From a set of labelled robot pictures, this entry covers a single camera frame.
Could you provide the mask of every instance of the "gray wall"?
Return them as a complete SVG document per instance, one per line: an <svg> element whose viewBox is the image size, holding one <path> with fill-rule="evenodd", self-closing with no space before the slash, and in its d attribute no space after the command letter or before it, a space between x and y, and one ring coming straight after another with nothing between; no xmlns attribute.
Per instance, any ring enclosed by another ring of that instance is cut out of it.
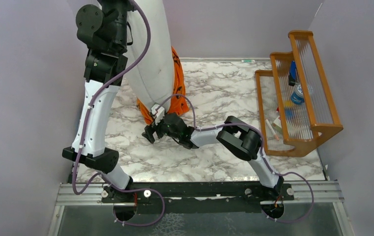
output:
<svg viewBox="0 0 374 236"><path fill-rule="evenodd" d="M345 128L320 156L356 235L374 235L374 0L325 0L310 30Z"/></svg>
<svg viewBox="0 0 374 236"><path fill-rule="evenodd" d="M0 235L46 235L84 96L65 0L0 2Z"/></svg>
<svg viewBox="0 0 374 236"><path fill-rule="evenodd" d="M307 30L323 0L164 0L180 57L267 58L290 51L290 30Z"/></svg>

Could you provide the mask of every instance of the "bolt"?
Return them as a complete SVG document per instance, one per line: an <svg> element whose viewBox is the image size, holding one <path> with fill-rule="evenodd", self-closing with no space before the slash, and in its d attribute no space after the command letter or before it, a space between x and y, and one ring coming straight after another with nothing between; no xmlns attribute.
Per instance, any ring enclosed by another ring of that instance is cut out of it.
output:
<svg viewBox="0 0 374 236"><path fill-rule="evenodd" d="M106 190L103 190L103 192L101 192L101 196L103 198L106 198L108 195L109 195L109 193Z"/></svg>
<svg viewBox="0 0 374 236"><path fill-rule="evenodd" d="M249 195L251 195L252 194L252 191L249 189L249 188L247 188L246 190L245 190L245 195L246 196L249 196Z"/></svg>
<svg viewBox="0 0 374 236"><path fill-rule="evenodd" d="M149 198L150 195L151 195L151 192L150 192L149 190L145 190L145 191L144 191L144 196L145 196L146 198Z"/></svg>
<svg viewBox="0 0 374 236"><path fill-rule="evenodd" d="M287 189L287 193L288 193L288 195L290 195L290 196L294 195L294 189L292 189L292 188L288 188L288 189Z"/></svg>

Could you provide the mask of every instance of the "marble surface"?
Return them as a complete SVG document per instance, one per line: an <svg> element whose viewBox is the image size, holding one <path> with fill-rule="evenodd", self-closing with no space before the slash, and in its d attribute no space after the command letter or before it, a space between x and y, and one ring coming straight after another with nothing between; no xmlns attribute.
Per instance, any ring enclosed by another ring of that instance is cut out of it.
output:
<svg viewBox="0 0 374 236"><path fill-rule="evenodd" d="M233 115L259 128L254 73L257 69L271 69L270 62L183 62L182 66L187 97L195 107L198 126L221 124L227 116ZM270 85L262 85L262 89L275 96ZM182 118L186 124L193 124L191 111ZM258 180L247 162L234 157L222 145L188 150L169 137L151 144L141 135L144 127L136 97L123 80L113 102L106 146L119 151L119 164L134 181ZM310 180L324 180L317 151L302 158L271 156L270 160L281 173L294 171ZM77 181L86 182L94 173L80 165ZM293 175L285 179L300 180Z"/></svg>

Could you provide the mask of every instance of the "orange cloth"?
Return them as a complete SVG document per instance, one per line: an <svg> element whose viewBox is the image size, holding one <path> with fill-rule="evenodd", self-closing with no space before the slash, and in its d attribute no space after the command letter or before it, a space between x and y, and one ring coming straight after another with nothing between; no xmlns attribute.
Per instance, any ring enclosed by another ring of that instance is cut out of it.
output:
<svg viewBox="0 0 374 236"><path fill-rule="evenodd" d="M174 88L173 88L173 94L182 94L185 95L185 84L184 84L184 73L182 71L181 61L179 60L178 54L176 53L175 49L173 47L173 61L174 61ZM145 122L147 124L151 124L153 121L153 118L150 116L150 111L145 107L144 104L138 99L137 106L139 110L141 111ZM190 108L187 105L187 101L185 98L181 96L174 96L171 98L171 105L170 109L168 111L169 113L176 113L178 116L186 113L189 111Z"/></svg>

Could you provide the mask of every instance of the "wooden shelf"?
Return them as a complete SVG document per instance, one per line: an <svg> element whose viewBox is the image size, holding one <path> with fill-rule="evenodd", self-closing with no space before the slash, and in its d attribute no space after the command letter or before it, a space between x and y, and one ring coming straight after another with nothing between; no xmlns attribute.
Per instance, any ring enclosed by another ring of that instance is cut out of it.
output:
<svg viewBox="0 0 374 236"><path fill-rule="evenodd" d="M343 130L328 86L327 79L310 31L291 31L288 34L292 52L272 53L272 71L255 72L257 81L259 117L262 134L267 140L261 77L272 77L275 83L284 145L288 150L270 149L265 142L268 155L303 157L331 137ZM288 85L289 68L295 61L305 102L301 105L289 101L294 87Z"/></svg>
<svg viewBox="0 0 374 236"><path fill-rule="evenodd" d="M255 77L258 94L260 129L265 140L265 152L272 156L287 156L288 152L294 147L285 145L282 142L283 136L281 133L277 133L280 138L280 140L277 141L273 137L271 131L269 129L267 130L266 123L262 122L265 119L271 122L278 116L278 113L276 112L278 101L272 70L258 70L255 73Z"/></svg>

